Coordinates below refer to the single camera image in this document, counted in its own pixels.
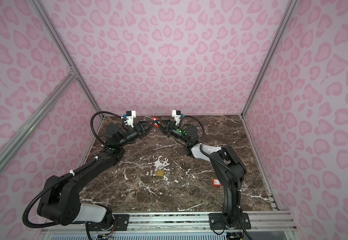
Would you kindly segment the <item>brass padlock silver shackle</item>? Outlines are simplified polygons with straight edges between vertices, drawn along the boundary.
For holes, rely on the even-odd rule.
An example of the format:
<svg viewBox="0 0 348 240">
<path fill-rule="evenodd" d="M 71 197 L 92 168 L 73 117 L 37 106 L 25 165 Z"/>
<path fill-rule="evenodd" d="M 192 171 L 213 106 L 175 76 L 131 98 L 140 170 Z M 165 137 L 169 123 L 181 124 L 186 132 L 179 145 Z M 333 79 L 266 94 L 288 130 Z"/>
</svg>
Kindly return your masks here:
<svg viewBox="0 0 348 240">
<path fill-rule="evenodd" d="M 157 167 L 156 177 L 163 178 L 164 176 L 165 176 L 164 166 L 160 165 L 160 166 Z"/>
</svg>

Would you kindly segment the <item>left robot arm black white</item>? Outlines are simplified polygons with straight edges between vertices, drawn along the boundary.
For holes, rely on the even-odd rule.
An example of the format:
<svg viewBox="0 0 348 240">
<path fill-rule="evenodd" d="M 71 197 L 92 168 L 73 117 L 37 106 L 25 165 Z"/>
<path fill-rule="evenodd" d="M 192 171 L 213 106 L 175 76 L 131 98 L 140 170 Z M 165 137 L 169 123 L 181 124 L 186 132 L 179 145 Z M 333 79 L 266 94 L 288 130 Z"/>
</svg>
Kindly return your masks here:
<svg viewBox="0 0 348 240">
<path fill-rule="evenodd" d="M 125 154 L 124 146 L 144 138 L 154 124 L 153 121 L 141 121 L 127 130 L 118 124 L 107 125 L 103 149 L 93 160 L 63 176 L 47 179 L 36 199 L 38 215 L 48 220 L 40 228 L 80 223 L 98 224 L 103 229 L 112 227 L 111 208 L 81 203 L 80 192 L 102 172 L 120 162 Z"/>
</svg>

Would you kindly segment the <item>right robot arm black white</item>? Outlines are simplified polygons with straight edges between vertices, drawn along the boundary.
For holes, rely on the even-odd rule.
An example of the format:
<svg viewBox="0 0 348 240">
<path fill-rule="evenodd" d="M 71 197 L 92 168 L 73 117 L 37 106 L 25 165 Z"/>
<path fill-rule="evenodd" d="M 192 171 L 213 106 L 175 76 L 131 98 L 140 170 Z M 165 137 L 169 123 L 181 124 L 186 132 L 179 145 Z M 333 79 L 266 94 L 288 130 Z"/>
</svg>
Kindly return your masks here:
<svg viewBox="0 0 348 240">
<path fill-rule="evenodd" d="M 227 228 L 240 227 L 245 229 L 243 223 L 243 210 L 241 208 L 241 186 L 247 173 L 246 166 L 230 145 L 212 147 L 204 144 L 205 128 L 197 118 L 195 120 L 201 130 L 202 139 L 199 139 L 197 126 L 182 122 L 187 117 L 180 118 L 179 122 L 170 120 L 154 120 L 160 131 L 168 137 L 174 137 L 182 141 L 185 152 L 188 156 L 210 162 L 215 175 L 223 186 L 224 202 L 222 206 L 222 220 Z"/>
</svg>

